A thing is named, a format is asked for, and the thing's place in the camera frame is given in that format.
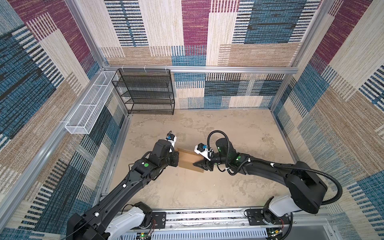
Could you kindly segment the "brown cardboard box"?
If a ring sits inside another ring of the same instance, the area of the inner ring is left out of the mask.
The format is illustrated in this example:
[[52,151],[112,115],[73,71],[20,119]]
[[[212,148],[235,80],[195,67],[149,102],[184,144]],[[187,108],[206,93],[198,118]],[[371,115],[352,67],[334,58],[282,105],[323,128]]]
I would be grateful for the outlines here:
[[204,169],[194,166],[194,163],[197,163],[204,159],[203,156],[196,154],[194,151],[189,151],[181,148],[178,148],[177,151],[179,152],[178,167],[199,173],[203,173],[205,171]]

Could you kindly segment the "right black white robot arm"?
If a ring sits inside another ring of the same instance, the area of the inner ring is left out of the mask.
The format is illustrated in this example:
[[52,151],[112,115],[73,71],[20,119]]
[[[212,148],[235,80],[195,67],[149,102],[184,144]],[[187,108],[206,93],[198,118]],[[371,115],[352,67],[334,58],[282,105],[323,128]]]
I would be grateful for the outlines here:
[[217,140],[216,146],[218,152],[215,153],[209,145],[196,145],[194,151],[203,156],[203,160],[194,163],[194,166],[213,171],[215,166],[224,165],[231,176],[259,176],[289,189],[286,195],[269,198],[262,208],[266,224],[275,224],[279,218],[294,212],[317,214],[321,206],[335,203],[343,194],[342,185],[336,178],[311,169],[304,162],[281,164],[238,153],[225,138]]

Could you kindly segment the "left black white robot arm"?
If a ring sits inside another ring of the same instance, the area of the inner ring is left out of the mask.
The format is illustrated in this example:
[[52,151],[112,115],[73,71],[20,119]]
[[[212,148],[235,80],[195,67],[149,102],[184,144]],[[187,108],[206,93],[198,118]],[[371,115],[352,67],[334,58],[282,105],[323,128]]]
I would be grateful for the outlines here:
[[65,240],[107,240],[108,226],[123,206],[168,167],[176,167],[179,154],[170,141],[158,140],[152,151],[137,160],[124,179],[99,203],[83,215],[73,214],[67,223]]

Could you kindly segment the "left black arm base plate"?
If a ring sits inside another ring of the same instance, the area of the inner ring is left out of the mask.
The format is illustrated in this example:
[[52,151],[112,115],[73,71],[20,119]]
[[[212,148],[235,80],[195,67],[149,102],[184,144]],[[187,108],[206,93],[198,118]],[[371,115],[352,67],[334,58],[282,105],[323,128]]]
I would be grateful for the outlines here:
[[140,228],[143,229],[164,229],[166,227],[167,213],[166,212],[151,212],[144,217]]

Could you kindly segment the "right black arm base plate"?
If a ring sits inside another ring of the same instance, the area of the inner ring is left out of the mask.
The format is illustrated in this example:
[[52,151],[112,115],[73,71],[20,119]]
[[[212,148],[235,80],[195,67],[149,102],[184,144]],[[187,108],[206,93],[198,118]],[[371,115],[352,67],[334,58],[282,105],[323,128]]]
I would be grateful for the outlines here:
[[288,226],[291,223],[291,218],[288,214],[282,217],[276,217],[273,214],[264,214],[263,209],[246,209],[244,216],[248,219],[250,226]]

